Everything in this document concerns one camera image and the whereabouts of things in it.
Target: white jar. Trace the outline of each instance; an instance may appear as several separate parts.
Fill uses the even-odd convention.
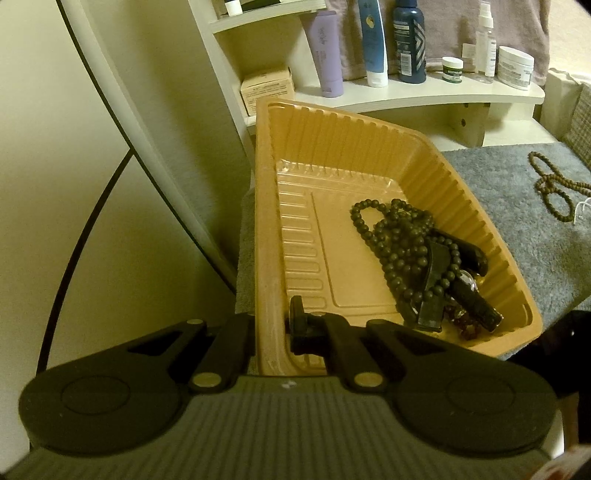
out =
[[[441,59],[443,66],[443,80],[449,83],[462,82],[462,69],[464,68],[464,61],[455,57],[443,57]]]
[[[534,58],[516,48],[499,47],[499,80],[519,90],[529,90],[534,73]]]

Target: toiletry bottle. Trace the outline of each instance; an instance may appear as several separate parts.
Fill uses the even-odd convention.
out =
[[[393,17],[399,78],[407,83],[423,83],[427,79],[425,18],[417,8],[417,0],[397,0]]]
[[[492,83],[496,67],[496,38],[489,2],[480,2],[478,29],[476,30],[476,78]]]
[[[388,86],[388,56],[378,0],[358,0],[365,74],[370,87]]]

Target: blue bottle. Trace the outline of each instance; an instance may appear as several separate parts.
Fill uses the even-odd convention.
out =
[[[423,12],[417,8],[417,0],[397,0],[392,16],[399,78],[407,83],[423,83],[427,80]]]

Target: round black pad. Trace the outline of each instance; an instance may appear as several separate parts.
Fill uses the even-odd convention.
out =
[[[164,432],[181,406],[157,357],[96,355],[60,365],[23,390],[19,413],[29,438],[73,455],[107,455]]]
[[[394,402],[428,442],[462,455],[506,455],[546,436],[556,397],[538,375],[482,355],[415,357]]]

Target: purple tube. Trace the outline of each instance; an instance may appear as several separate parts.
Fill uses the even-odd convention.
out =
[[[300,18],[320,79],[322,96],[332,98],[343,95],[336,12],[321,10],[314,14],[302,15]]]

